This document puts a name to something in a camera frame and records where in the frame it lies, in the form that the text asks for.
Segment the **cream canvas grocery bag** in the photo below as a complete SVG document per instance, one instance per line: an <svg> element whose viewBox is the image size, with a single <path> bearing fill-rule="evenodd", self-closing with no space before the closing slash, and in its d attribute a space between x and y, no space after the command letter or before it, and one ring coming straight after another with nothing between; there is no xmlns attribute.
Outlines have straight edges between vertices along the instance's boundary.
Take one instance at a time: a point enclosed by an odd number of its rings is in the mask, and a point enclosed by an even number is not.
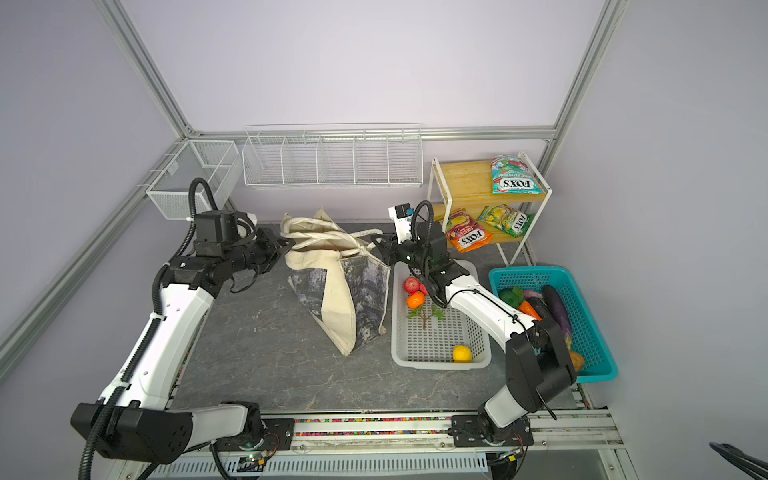
<svg viewBox="0 0 768 480"><path fill-rule="evenodd" d="M371 241L380 229L350 233L318 209L286 215L280 233L294 242L285 255L289 285L343 356L386 333L391 269Z"/></svg>

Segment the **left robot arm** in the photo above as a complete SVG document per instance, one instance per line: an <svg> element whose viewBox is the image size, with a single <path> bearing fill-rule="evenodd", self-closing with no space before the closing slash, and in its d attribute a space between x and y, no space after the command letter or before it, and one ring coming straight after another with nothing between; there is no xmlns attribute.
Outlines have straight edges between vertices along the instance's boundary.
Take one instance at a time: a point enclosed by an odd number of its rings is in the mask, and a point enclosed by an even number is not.
<svg viewBox="0 0 768 480"><path fill-rule="evenodd" d="M221 210L209 182L193 179L187 193L190 226L156 273L148 322L126 362L93 403L79 404L72 427L84 438L77 476L92 476L96 456L141 462L148 478L160 465L204 446L232 441L261 447L269 434L255 402L174 411L168 404L196 335L224 286L234 277L269 272L292 243L256 226L240 211Z"/></svg>

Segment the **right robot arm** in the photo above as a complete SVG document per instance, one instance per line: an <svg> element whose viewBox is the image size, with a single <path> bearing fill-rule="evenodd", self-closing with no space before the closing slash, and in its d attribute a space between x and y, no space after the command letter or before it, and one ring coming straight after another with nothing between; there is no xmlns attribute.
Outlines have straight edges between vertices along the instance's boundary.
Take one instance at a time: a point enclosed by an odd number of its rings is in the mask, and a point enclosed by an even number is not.
<svg viewBox="0 0 768 480"><path fill-rule="evenodd" d="M516 421L550 411L548 402L577 380L561 328L504 303L452 259L430 201L395 205L389 217L396 232L371 237L381 259L407 266L433 303L465 314L503 349L504 384L479 407L473 436L490 444L506 441Z"/></svg>

